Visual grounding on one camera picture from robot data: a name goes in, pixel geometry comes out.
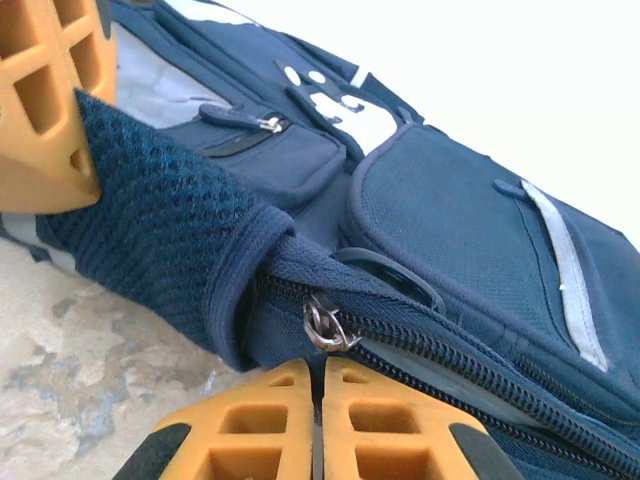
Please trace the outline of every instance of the zipper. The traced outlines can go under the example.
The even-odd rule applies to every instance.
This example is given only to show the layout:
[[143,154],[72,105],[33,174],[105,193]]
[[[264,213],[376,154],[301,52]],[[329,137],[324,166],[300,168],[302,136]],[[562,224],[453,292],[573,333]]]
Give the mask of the zipper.
[[[351,315],[337,308],[324,293],[313,291],[304,284],[259,273],[256,287],[299,301],[304,330],[320,350],[352,357],[373,370],[471,414],[484,425],[571,463],[611,478],[640,478],[638,461],[498,372],[444,342],[386,322]],[[561,446],[536,437],[434,388],[363,347],[360,344],[363,339],[413,353],[447,368],[528,414],[560,438],[571,439],[572,446]]]
[[220,145],[201,148],[199,153],[208,158],[237,155],[274,135],[285,132],[291,126],[291,122],[280,113],[273,112],[264,117],[256,117],[234,108],[225,109],[210,103],[200,106],[199,117],[202,121],[217,127],[243,130],[243,133]]
[[516,366],[524,375],[529,377],[545,390],[553,393],[554,396],[580,413],[594,417],[604,423],[624,425],[628,427],[640,426],[640,422],[638,421],[629,421],[618,418],[611,413],[607,413],[595,405],[592,405],[546,373],[542,367],[525,357],[520,357],[516,362]]

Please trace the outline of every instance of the nylon fabric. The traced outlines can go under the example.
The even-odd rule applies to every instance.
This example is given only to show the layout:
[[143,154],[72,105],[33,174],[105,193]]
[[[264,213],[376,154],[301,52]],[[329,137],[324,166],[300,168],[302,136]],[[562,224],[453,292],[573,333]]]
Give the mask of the nylon fabric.
[[149,307],[212,350],[202,312],[211,270],[230,243],[251,258],[277,241],[281,227],[245,248],[251,228],[240,237],[236,229],[259,224],[267,208],[250,191],[116,109],[82,93],[78,101],[103,196],[88,208],[38,216],[40,237],[72,253],[81,275]]

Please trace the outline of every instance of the yellow plastic grid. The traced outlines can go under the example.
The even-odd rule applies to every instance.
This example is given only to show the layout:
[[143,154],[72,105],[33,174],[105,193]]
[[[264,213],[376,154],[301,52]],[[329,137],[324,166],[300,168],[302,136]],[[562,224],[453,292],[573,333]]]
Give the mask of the yellow plastic grid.
[[0,0],[1,211],[58,213],[99,198],[73,94],[115,101],[116,40],[95,2]]

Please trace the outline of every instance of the stone surface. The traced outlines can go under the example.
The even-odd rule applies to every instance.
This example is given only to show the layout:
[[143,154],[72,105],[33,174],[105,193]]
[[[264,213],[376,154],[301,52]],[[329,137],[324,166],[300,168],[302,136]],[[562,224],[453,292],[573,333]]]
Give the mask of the stone surface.
[[0,241],[0,479],[108,479],[164,415],[243,376],[149,310]]

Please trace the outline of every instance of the gray lining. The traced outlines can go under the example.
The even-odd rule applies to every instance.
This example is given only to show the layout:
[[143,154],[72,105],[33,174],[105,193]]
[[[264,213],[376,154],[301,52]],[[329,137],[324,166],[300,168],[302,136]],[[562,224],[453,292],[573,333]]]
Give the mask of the gray lining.
[[51,262],[68,272],[76,273],[76,261],[68,252],[46,245],[38,237],[36,216],[31,213],[2,213],[2,224],[9,235],[16,240],[49,252]]
[[231,105],[114,23],[118,39],[116,106],[155,128],[192,120],[203,103]]
[[504,422],[531,427],[541,426],[540,423],[514,406],[437,363],[413,353],[366,339],[362,340],[362,346],[419,380]]

